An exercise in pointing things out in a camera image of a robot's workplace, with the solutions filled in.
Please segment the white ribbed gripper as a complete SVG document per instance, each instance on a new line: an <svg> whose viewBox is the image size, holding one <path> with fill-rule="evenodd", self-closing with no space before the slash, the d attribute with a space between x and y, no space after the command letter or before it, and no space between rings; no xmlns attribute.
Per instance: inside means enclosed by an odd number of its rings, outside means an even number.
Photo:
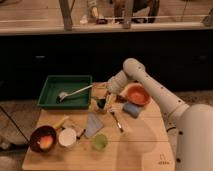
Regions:
<svg viewBox="0 0 213 171"><path fill-rule="evenodd" d="M92 89L107 89L110 94L106 97L104 110L108 111L116 101L116 94L119 94L127 84L130 83L128 75L121 70L115 76L112 76L107 84L106 82L93 83Z"/></svg>

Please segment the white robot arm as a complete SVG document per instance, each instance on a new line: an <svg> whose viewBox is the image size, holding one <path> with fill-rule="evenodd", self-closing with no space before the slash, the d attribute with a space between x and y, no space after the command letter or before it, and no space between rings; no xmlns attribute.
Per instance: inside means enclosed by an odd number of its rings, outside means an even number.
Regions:
<svg viewBox="0 0 213 171"><path fill-rule="evenodd" d="M175 171L213 171L213 106L189 106L153 79L135 58L123 62L123 69L107 81L107 90L119 94L131 81L143 86L178 129Z"/></svg>

